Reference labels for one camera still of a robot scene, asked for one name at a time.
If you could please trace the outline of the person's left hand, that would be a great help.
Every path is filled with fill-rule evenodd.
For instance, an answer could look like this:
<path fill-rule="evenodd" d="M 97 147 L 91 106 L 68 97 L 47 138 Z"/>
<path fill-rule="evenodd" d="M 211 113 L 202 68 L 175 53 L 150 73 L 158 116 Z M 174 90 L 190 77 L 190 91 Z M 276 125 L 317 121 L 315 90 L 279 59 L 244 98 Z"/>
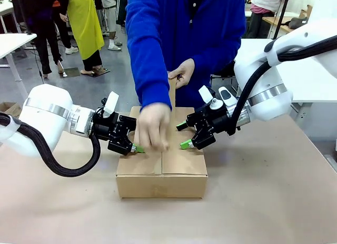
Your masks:
<path fill-rule="evenodd" d="M 177 69 L 168 72 L 168 78 L 176 79 L 176 89 L 179 89 L 190 82 L 194 69 L 195 62 L 193 59 L 189 58 L 182 62 Z"/>

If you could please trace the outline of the person's right hand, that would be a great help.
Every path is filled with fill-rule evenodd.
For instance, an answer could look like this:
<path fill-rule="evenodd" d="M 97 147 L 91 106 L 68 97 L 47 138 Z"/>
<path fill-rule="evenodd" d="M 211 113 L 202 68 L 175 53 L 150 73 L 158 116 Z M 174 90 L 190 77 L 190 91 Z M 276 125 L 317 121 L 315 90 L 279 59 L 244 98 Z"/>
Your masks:
<path fill-rule="evenodd" d="M 166 104 L 153 103 L 143 107 L 136 121 L 134 144 L 144 150 L 167 150 L 170 117 L 171 109 Z"/>

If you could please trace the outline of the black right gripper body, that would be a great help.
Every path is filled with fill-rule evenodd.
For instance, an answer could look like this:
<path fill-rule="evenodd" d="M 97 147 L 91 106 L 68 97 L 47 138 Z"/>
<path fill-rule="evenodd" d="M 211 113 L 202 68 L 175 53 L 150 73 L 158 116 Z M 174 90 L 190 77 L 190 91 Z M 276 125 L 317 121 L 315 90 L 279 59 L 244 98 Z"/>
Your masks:
<path fill-rule="evenodd" d="M 212 110 L 210 105 L 203 108 L 203 117 L 210 127 L 208 131 L 212 134 L 226 132 L 229 136 L 235 133 L 235 125 L 229 116 L 226 106 L 222 105 L 216 110 Z"/>

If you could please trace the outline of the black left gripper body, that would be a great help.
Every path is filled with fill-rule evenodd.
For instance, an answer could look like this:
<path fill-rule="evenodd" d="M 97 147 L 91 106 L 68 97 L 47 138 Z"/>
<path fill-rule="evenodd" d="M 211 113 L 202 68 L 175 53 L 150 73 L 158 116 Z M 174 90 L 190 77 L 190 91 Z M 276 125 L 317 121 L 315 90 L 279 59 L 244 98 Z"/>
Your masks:
<path fill-rule="evenodd" d="M 93 116 L 92 122 L 92 132 L 98 137 L 98 139 L 104 141 L 129 141 L 129 117 L 113 112 L 107 118 L 104 118 L 103 112 L 97 111 Z"/>

